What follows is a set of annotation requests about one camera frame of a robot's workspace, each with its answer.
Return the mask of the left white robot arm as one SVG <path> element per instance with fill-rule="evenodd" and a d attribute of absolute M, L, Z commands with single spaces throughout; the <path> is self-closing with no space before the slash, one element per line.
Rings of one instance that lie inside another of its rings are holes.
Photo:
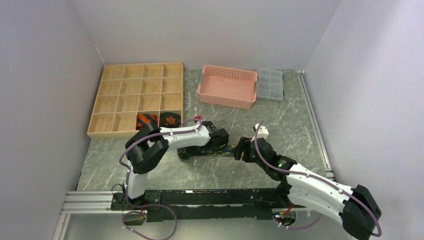
<path fill-rule="evenodd" d="M 194 118 L 193 126 L 158 127 L 149 123 L 131 137 L 119 163 L 127 168 L 124 183 L 124 204 L 131 210 L 144 203 L 148 173 L 157 167 L 165 153 L 177 149 L 199 149 L 209 153 L 225 147 L 229 134 L 211 121 Z"/>

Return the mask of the orange navy striped tie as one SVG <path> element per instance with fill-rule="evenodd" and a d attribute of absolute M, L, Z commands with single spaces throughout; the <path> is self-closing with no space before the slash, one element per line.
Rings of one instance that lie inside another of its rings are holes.
<path fill-rule="evenodd" d="M 144 126 L 148 124 L 158 125 L 158 116 L 155 114 L 149 113 L 138 113 L 136 116 L 136 130 L 141 130 Z"/>

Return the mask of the blue yellow floral tie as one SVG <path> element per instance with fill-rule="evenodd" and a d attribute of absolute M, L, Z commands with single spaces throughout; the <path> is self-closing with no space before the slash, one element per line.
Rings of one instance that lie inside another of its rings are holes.
<path fill-rule="evenodd" d="M 220 147 L 213 148 L 212 150 L 202 150 L 200 156 L 218 156 L 218 157 L 234 157 L 233 150 L 236 148 L 235 144 L 226 144 Z"/>

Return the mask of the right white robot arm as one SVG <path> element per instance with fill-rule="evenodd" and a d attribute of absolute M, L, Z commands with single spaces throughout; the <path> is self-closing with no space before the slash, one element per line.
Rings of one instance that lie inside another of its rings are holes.
<path fill-rule="evenodd" d="M 279 182 L 275 200 L 280 207 L 293 204 L 323 214 L 357 240 L 381 236 L 378 220 L 382 211 L 365 186 L 351 187 L 322 177 L 294 159 L 277 154 L 264 138 L 241 137 L 232 153 L 236 160 L 256 163 Z"/>

